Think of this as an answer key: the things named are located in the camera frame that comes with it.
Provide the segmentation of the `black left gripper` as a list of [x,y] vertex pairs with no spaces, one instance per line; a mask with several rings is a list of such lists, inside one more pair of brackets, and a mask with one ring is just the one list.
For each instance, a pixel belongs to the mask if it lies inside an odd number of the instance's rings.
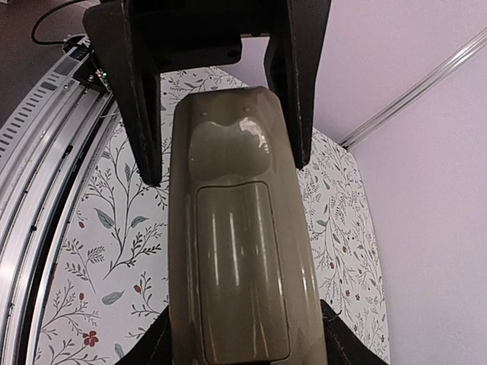
[[83,25],[116,99],[144,183],[162,180],[160,72],[231,65],[242,42],[221,1],[103,1]]

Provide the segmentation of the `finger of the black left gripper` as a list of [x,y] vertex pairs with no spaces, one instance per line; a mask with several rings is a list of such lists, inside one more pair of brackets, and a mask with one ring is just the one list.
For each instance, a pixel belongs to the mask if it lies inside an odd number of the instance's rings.
[[279,98],[294,164],[310,161],[317,72],[331,8],[330,0],[273,1],[264,68]]

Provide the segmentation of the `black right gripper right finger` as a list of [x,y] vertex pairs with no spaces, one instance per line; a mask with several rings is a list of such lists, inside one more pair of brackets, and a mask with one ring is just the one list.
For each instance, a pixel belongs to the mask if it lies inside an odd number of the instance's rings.
[[354,335],[325,300],[320,300],[320,307],[328,364],[384,365],[384,361]]

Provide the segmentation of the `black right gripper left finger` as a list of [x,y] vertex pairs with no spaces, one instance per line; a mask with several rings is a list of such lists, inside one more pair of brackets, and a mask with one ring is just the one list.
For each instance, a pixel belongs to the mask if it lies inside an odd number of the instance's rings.
[[153,322],[135,346],[116,365],[171,365],[169,306]]

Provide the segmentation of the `white remote control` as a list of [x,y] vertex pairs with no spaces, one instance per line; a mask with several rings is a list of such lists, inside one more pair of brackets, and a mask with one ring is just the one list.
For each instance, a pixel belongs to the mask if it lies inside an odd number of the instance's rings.
[[173,115],[168,211],[175,364],[325,364],[317,278],[282,107],[264,87]]

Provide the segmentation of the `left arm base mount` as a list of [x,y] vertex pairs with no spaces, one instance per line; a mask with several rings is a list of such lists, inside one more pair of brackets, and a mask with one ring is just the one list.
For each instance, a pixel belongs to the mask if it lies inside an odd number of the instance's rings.
[[101,68],[94,48],[87,37],[73,36],[64,42],[62,49],[68,57],[80,62],[73,74],[76,81],[101,94],[111,92],[107,73]]

